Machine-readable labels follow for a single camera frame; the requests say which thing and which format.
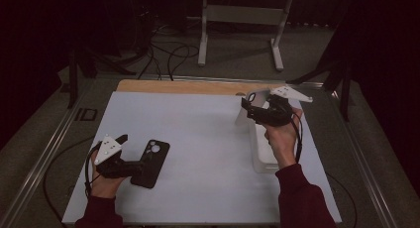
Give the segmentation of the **person's right hand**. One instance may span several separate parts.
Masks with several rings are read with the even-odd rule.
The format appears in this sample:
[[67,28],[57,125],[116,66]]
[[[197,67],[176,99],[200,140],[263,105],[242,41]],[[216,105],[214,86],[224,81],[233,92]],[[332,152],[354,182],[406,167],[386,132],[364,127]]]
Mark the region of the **person's right hand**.
[[292,111],[291,121],[287,125],[280,127],[264,125],[264,136],[271,146],[280,169],[296,164],[296,158],[294,156],[294,147],[297,139],[296,128],[302,116],[302,110],[293,108]]

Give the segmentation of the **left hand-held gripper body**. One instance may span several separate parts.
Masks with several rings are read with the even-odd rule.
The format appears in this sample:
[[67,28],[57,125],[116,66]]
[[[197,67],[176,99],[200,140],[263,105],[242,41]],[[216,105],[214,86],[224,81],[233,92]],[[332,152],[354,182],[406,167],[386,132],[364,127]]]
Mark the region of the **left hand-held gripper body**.
[[97,171],[106,178],[128,177],[132,175],[128,162],[121,159],[122,145],[109,135],[99,143],[93,164]]

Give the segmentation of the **black tripod stand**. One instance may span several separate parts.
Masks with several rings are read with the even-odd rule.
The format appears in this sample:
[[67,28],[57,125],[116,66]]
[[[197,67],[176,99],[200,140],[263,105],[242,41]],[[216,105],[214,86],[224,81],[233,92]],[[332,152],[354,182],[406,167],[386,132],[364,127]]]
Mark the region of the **black tripod stand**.
[[346,60],[346,30],[339,25],[327,48],[322,53],[316,67],[310,72],[303,74],[295,79],[287,80],[288,84],[301,84],[308,81],[315,76],[324,72],[329,72],[327,78],[322,83],[325,91],[333,92],[339,85],[342,85],[340,90],[340,113],[345,121],[349,120],[349,99],[351,86],[351,68]]
[[131,72],[123,67],[119,66],[115,62],[112,62],[110,59],[107,59],[105,56],[97,53],[96,51],[90,49],[86,46],[78,46],[71,50],[68,54],[69,59],[69,101],[67,108],[72,108],[76,100],[78,99],[78,70],[81,69],[81,72],[88,78],[93,78],[97,74],[95,68],[95,62],[99,61],[111,67],[118,73],[123,75],[135,75],[134,72]]

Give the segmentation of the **black rectangular floor frame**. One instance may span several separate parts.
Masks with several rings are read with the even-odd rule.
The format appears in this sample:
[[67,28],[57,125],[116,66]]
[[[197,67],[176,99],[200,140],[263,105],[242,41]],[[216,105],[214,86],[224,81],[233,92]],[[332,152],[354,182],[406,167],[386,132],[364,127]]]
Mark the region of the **black rectangular floor frame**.
[[79,108],[74,120],[75,121],[94,121],[97,117],[97,113],[98,113],[97,109]]

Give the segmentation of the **person's left hand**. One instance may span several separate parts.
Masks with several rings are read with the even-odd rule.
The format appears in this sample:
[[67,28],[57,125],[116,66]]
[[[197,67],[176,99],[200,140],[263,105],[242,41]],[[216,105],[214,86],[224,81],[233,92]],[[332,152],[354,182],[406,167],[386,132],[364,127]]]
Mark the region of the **person's left hand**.
[[124,177],[106,178],[92,166],[92,182],[90,195],[100,198],[115,198]]

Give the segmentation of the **grey metal stand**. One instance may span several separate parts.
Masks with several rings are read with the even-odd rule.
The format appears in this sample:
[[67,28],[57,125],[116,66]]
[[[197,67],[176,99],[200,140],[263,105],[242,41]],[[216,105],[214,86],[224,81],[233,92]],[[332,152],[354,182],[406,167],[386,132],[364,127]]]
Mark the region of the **grey metal stand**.
[[284,65],[279,48],[280,39],[285,29],[286,20],[289,15],[293,0],[286,0],[281,9],[227,6],[209,4],[208,0],[202,0],[201,13],[201,39],[198,52],[198,65],[206,64],[208,34],[208,22],[239,23],[239,24],[258,24],[267,26],[277,26],[277,33],[270,40],[270,48],[274,61],[275,69],[284,70]]

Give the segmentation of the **black phone case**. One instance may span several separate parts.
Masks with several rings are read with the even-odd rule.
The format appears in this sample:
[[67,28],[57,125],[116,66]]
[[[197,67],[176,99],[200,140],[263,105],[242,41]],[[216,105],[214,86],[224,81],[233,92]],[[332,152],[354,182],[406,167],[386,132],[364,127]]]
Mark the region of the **black phone case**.
[[170,144],[158,140],[149,140],[141,156],[142,170],[131,177],[133,185],[152,189],[155,187]]

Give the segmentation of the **white rectangular storage box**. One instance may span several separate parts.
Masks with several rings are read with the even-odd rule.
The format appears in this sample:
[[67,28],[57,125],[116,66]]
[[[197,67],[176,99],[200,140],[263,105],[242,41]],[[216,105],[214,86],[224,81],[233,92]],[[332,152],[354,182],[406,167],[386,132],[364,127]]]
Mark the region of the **white rectangular storage box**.
[[258,173],[277,172],[277,160],[268,143],[268,139],[264,135],[265,127],[251,120],[249,131],[254,170]]

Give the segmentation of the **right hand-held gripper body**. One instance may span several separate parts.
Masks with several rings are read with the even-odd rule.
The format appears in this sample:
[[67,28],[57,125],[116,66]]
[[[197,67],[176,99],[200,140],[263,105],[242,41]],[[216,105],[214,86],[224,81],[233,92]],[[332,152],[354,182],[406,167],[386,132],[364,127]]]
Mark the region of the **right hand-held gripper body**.
[[312,102],[310,96],[289,87],[280,86],[270,90],[270,94],[264,104],[262,111],[262,124],[269,126],[284,126],[291,121],[293,114],[289,100]]

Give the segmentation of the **aluminium frame rail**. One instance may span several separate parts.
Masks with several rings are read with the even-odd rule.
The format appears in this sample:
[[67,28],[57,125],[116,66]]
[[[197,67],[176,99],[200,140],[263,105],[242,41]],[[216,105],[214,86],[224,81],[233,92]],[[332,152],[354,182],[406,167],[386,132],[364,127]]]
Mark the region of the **aluminium frame rail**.
[[251,80],[213,77],[176,76],[174,80],[139,79],[133,82],[133,91],[164,93],[210,93],[230,94],[255,88],[272,88],[287,85],[283,80]]
[[70,127],[93,79],[78,84],[70,108],[55,92],[0,152],[0,228],[14,228]]
[[359,170],[362,180],[364,181],[367,193],[374,206],[378,218],[383,228],[398,228],[393,215],[390,212],[386,199],[381,191],[369,165],[368,161],[362,151],[362,147],[359,144],[355,133],[353,132],[351,125],[347,122],[340,110],[340,99],[336,91],[326,93],[330,103],[332,104],[334,114],[338,117],[339,124],[344,130],[346,138],[351,144],[351,154],[355,160],[356,166]]

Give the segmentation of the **iridescent phone case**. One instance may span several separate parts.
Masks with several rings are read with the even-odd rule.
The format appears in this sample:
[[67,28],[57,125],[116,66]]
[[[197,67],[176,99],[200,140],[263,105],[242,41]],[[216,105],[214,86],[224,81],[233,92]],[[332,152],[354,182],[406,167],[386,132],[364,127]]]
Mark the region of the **iridescent phone case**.
[[[241,98],[241,100],[243,98],[246,98],[247,100],[249,100],[252,103],[252,105],[255,107],[254,110],[259,110],[261,112],[261,116],[260,116],[261,121],[257,124],[261,124],[263,122],[263,110],[264,110],[263,106],[266,103],[266,100],[269,94],[270,94],[269,88],[255,89],[255,90],[249,91],[246,96]],[[252,119],[247,117],[247,112],[248,111],[245,110],[241,106],[240,112],[235,121],[235,124],[237,126],[243,126],[252,121]]]

